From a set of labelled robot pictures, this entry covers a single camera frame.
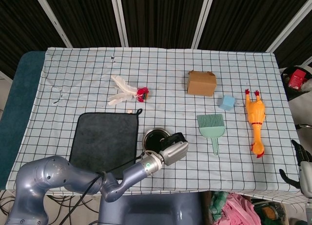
cardboard box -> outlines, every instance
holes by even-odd
[[[189,72],[187,93],[194,95],[212,96],[216,88],[216,78],[212,72]]]

white grid tablecloth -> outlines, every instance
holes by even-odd
[[[217,78],[213,97],[186,93],[188,71],[212,71]],[[116,106],[107,97],[117,93],[111,75],[130,85],[147,86],[146,102],[127,101]],[[262,126],[265,155],[250,151],[253,132],[245,115],[245,89],[260,91],[266,106]],[[218,107],[223,95],[236,98],[235,107]],[[162,127],[182,132],[189,144],[186,158],[165,166],[130,188],[128,193],[224,190],[289,203],[304,201],[299,190],[279,175],[283,169],[298,180],[291,139],[298,141],[275,57],[270,53],[237,53],[159,48],[49,48],[36,99],[8,189],[15,188],[19,168],[51,155],[69,159],[79,116],[85,112],[134,112],[139,116],[137,155],[143,134]],[[196,116],[223,114],[226,133],[219,138],[220,155],[210,139],[200,135]],[[54,193],[68,193],[57,188]]]

blue cube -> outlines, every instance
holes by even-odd
[[[219,106],[221,109],[224,109],[226,111],[231,110],[234,107],[235,98],[225,95],[222,99],[222,103]]]

green brush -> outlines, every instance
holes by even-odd
[[[219,155],[218,137],[225,132],[222,114],[206,114],[197,116],[199,131],[213,142],[214,154]]]

yellow rubber chicken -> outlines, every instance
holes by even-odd
[[[245,90],[246,93],[246,110],[248,115],[248,121],[253,127],[253,139],[252,152],[257,155],[257,158],[261,158],[264,155],[264,146],[261,142],[261,126],[265,118],[265,106],[260,100],[259,91],[254,92],[256,101],[251,102],[249,98],[249,90]]]

